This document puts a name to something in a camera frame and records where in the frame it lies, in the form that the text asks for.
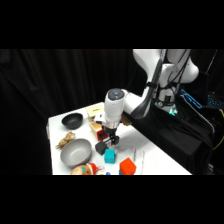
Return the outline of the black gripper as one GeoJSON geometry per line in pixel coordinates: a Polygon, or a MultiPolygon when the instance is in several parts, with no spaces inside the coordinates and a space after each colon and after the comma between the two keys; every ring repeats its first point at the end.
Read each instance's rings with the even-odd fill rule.
{"type": "Polygon", "coordinates": [[[120,137],[116,135],[117,128],[110,129],[106,126],[103,126],[103,130],[106,134],[109,135],[109,137],[105,141],[107,146],[112,145],[111,138],[114,138],[113,139],[113,145],[117,145],[119,143],[120,137]]]}

